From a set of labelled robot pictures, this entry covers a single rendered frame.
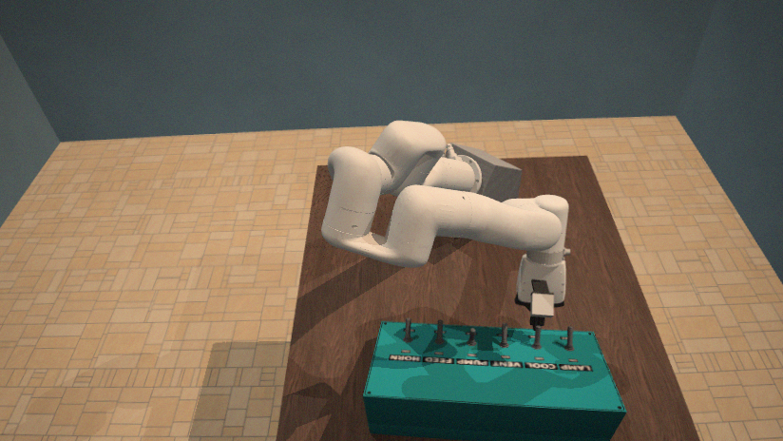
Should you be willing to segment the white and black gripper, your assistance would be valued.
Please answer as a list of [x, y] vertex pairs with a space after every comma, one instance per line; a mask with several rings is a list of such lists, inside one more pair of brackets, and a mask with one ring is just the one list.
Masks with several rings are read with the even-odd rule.
[[[543, 266], [543, 267], [542, 267]], [[553, 267], [556, 266], [556, 267]], [[564, 306], [566, 268], [565, 260], [556, 264], [541, 264], [530, 260], [526, 254], [523, 255], [518, 278], [515, 297], [515, 303], [525, 306], [530, 312], [530, 298], [533, 291], [531, 280], [546, 280], [550, 293], [554, 293], [554, 308]], [[544, 326], [545, 317], [531, 316], [530, 325], [533, 331], [537, 325]]]

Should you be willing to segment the teal switch console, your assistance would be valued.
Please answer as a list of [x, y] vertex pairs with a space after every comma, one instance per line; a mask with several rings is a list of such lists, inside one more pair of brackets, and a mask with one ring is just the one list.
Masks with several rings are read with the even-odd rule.
[[466, 441], [610, 441], [627, 413], [572, 326], [381, 321], [363, 399], [370, 433]]

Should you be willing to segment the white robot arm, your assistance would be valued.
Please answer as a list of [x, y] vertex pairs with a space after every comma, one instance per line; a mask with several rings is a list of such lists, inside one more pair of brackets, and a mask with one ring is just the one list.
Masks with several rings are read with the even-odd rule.
[[[427, 263], [438, 236], [529, 250], [526, 256], [541, 264], [570, 256], [564, 198], [501, 203], [477, 194], [477, 162], [454, 153], [430, 125], [394, 121], [368, 153], [350, 146], [334, 150], [328, 169], [334, 182], [321, 233], [334, 247], [409, 268]], [[370, 230], [379, 196], [389, 193], [397, 199], [383, 237]]]

